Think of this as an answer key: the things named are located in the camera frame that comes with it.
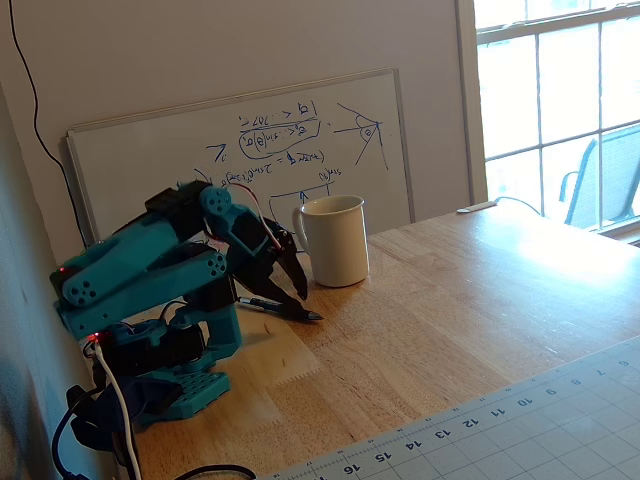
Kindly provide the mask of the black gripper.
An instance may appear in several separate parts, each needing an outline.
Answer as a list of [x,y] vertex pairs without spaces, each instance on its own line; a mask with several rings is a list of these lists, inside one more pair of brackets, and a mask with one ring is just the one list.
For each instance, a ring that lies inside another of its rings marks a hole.
[[[277,222],[273,222],[272,227],[280,245],[277,261],[298,297],[306,300],[308,280],[298,260],[293,235]],[[235,219],[229,237],[227,263],[234,280],[253,294],[252,297],[240,297],[239,302],[285,319],[309,320],[309,311],[271,280],[275,261],[273,247],[264,225],[254,215],[240,215]]]

